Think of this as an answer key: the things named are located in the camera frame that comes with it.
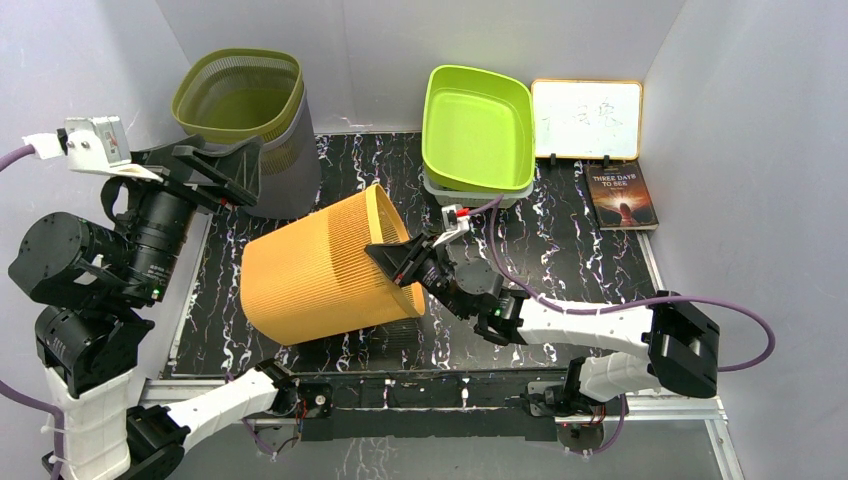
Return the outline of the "olive green slatted basket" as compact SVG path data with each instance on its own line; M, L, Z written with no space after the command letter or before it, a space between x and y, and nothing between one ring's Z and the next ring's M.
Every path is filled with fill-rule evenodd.
M260 136L262 173L289 169L298 154L283 139L304 96L298 60L284 52L228 48L207 54L188 71L171 103L188 134L229 145Z

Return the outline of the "orange slatted plastic basket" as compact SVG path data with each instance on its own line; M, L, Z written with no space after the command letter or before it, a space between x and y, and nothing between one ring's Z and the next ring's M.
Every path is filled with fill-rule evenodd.
M371 185L250 241L240 264L243 313L283 346L418 318L423 288L394 284L365 251L409 238L385 190Z

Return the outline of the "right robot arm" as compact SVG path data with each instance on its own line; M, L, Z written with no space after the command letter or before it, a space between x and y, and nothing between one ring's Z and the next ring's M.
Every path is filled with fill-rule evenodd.
M455 317L475 320L474 332L507 346L571 344L605 350L570 362L564 383L529 404L547 415L590 413L625 393L665 388L710 398L717 393L720 329L692 302L666 292L647 304L604 306L532 300L510 288L489 262L455 262L425 235L364 249L389 281L420 286Z

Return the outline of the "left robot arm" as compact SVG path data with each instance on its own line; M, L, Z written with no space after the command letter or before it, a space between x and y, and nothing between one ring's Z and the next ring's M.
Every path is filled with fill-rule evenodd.
M154 328L140 310L161 301L195 214L254 205L263 143L252 137L210 148L194 135L129 152L82 133L50 137L64 154L107 177L103 227L68 212L46 215L22 239L11 280L42 305L34 330L49 401L9 386L2 394L46 412L54 479L163 479L202 440L251 415L290 416L298 383L279 362L258 366L194 398L144 407L130 402L138 348Z

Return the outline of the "grey slatted plastic basket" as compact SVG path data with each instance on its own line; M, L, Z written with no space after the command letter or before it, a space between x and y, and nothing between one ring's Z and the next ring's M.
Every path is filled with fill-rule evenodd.
M250 215L290 220L309 213L320 188L321 164L306 93L289 128L262 148L261 171L258 202L246 208Z

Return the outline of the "white perforated plastic tray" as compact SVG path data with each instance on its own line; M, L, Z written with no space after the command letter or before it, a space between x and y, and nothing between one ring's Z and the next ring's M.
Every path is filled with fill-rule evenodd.
M465 192L451 190L432 181L427 174L423 177L423 186L425 190L431 194L440 206L462 205L469 208L480 208L494 200L498 193L496 192ZM531 183L527 188L515 191L506 192L503 194L499 207L508 209L516 203L527 198L534 190L534 184Z

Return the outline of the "lime green plastic tub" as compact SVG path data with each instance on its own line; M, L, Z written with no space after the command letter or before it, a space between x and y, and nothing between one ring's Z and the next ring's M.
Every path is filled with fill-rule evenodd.
M522 82L445 64L430 73L421 155L436 184L455 191L511 193L535 171L532 96Z

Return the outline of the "dark paperback book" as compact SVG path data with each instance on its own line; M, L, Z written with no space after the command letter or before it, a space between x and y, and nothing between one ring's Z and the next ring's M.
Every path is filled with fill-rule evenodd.
M659 220L637 160L588 163L584 174L602 231L652 231Z

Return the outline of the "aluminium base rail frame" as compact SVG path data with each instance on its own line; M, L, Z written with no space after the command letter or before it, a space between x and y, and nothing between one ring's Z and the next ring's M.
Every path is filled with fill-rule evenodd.
M308 375L309 441L342 438L516 437L551 442L559 427L586 423L585 414L556 413L527 400L559 376L531 370L361 372ZM665 390L639 391L606 407L608 421L703 421L725 479L744 474L721 400L697 399Z

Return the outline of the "small whiteboard orange frame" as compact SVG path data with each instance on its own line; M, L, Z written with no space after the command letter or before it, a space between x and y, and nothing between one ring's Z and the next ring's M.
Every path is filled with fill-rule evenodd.
M535 157L639 157L643 86L636 81L537 79L531 84Z

